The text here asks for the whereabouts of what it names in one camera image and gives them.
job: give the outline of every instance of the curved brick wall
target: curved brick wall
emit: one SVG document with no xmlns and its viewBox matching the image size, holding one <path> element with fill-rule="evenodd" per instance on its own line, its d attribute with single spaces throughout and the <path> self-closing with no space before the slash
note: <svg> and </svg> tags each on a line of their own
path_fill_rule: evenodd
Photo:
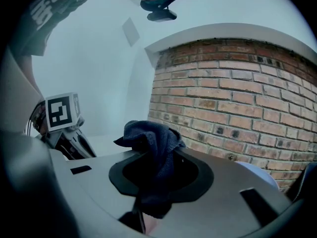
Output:
<svg viewBox="0 0 317 238">
<path fill-rule="evenodd" d="M 267 170 L 286 191 L 317 161 L 317 70 L 291 51 L 244 40 L 162 52 L 149 120 L 187 147 Z"/>
</svg>

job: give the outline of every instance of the gray panel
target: gray panel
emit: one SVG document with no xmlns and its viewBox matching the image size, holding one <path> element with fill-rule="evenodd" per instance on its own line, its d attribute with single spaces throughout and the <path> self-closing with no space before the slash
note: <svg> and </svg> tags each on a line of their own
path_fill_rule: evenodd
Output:
<svg viewBox="0 0 317 238">
<path fill-rule="evenodd" d="M 157 238 L 233 238 L 260 228 L 240 191 L 255 188 L 281 214 L 291 202 L 273 186 L 235 162 L 183 149 L 210 165 L 214 182 L 206 194 L 191 203 L 173 204 L 172 209 L 151 233 Z M 134 198 L 121 195 L 108 178 L 110 167 L 134 152 L 67 162 L 70 168 L 88 165 L 92 170 L 75 175 L 91 198 L 115 218 L 130 211 Z"/>
<path fill-rule="evenodd" d="M 133 46 L 139 39 L 140 35 L 131 18 L 122 25 L 123 32 L 130 46 Z"/>
</svg>

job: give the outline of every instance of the dark blue cloth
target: dark blue cloth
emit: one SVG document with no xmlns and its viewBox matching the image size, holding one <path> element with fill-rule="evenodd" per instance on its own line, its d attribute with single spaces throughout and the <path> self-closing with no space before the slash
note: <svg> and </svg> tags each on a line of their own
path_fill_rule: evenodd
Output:
<svg viewBox="0 0 317 238">
<path fill-rule="evenodd" d="M 170 209 L 166 181 L 174 175 L 173 150 L 186 147 L 181 135 L 166 125 L 151 121 L 130 121 L 124 127 L 124 136 L 115 141 L 123 147 L 152 154 L 155 172 L 150 184 L 140 188 L 142 212 L 161 219 Z"/>
</svg>

